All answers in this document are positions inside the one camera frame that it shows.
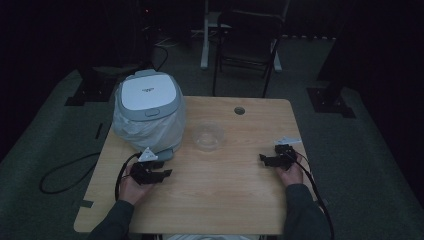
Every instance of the hand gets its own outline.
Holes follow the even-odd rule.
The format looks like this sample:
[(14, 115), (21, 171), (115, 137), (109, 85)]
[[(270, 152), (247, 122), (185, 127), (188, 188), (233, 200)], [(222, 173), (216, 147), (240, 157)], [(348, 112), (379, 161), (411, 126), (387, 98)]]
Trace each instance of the hand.
[[(126, 174), (130, 174), (131, 166), (126, 168)], [(141, 184), (139, 185), (131, 176), (122, 178), (120, 191), (119, 191), (119, 200), (123, 200), (131, 203), (132, 205), (137, 205), (141, 200), (153, 189), (154, 184)]]
[[(300, 164), (300, 162), (302, 161), (302, 156), (300, 156), (299, 154), (296, 155), (297, 162)], [(275, 168), (275, 170), (277, 171), (278, 176), (281, 178), (281, 181), (283, 181), (283, 184), (286, 187), (292, 184), (303, 183), (302, 168), (300, 168), (300, 166), (296, 163), (293, 163), (287, 171), (280, 167)]]

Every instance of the chair leg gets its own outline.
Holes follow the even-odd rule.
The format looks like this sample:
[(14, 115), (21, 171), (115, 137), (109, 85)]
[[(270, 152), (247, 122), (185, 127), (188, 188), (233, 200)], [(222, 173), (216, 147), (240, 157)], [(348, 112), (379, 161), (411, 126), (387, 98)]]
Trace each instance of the chair leg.
[(217, 74), (217, 71), (218, 71), (218, 63), (219, 62), (219, 56), (216, 56), (216, 59), (215, 59), (215, 69), (214, 69), (214, 72), (213, 72), (213, 85), (212, 85), (212, 96), (216, 96), (216, 94), (215, 94), (215, 89), (216, 89), (216, 74)]
[(264, 90), (262, 92), (262, 98), (265, 98), (266, 90), (268, 89), (269, 80), (271, 79), (271, 72), (272, 72), (273, 66), (268, 65), (267, 69), (268, 69), (268, 71), (266, 73), (265, 87), (264, 87)]

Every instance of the white plastic bag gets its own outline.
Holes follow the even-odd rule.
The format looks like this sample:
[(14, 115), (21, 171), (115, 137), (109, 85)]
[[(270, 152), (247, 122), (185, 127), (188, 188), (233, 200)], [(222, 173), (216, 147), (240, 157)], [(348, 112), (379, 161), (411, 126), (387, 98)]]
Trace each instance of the white plastic bag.
[(144, 151), (149, 147), (154, 153), (170, 148), (175, 152), (180, 146), (186, 123), (184, 97), (179, 87), (176, 87), (177, 93), (181, 95), (177, 110), (168, 116), (152, 121), (133, 121), (126, 118), (118, 107), (120, 100), (118, 89), (115, 93), (112, 123), (114, 132), (138, 151)]

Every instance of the sleeve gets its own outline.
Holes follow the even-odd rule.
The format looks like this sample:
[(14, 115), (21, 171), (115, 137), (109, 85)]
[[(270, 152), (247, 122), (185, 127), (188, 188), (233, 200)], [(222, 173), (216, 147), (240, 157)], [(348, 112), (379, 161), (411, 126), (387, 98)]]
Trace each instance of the sleeve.
[(107, 214), (106, 218), (97, 225), (87, 240), (119, 240), (128, 232), (134, 206), (118, 200)]
[(327, 219), (304, 184), (289, 185), (286, 188), (286, 199), (284, 240), (331, 238)]

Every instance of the black chair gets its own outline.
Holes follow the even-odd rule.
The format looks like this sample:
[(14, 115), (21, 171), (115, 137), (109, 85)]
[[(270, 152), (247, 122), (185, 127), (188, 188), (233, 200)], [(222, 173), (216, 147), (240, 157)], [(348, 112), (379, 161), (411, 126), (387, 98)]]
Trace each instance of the black chair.
[(265, 97), (274, 58), (283, 32), (281, 16), (240, 10), (224, 11), (218, 17), (218, 46), (213, 77), (215, 96), (218, 67), (231, 65), (263, 70)]

